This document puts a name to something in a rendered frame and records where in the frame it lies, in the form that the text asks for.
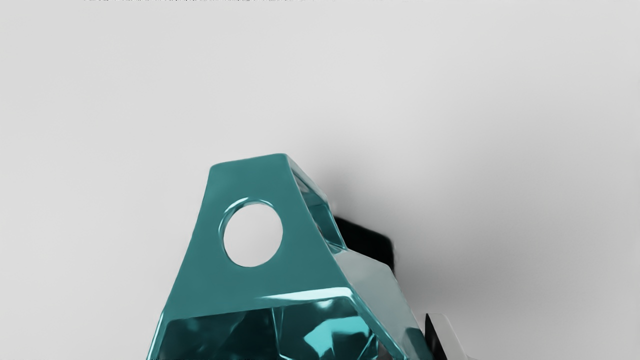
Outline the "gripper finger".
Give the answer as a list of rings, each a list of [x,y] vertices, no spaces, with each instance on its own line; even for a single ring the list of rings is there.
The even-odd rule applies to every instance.
[[[424,337],[433,360],[477,360],[464,351],[451,322],[445,314],[427,313]]]

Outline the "teal faceted mug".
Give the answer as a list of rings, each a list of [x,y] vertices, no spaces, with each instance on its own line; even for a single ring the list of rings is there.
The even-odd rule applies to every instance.
[[[263,264],[224,235],[252,205],[276,212]],[[391,269],[350,250],[326,195],[285,153],[211,167],[198,219],[147,360],[434,360]]]

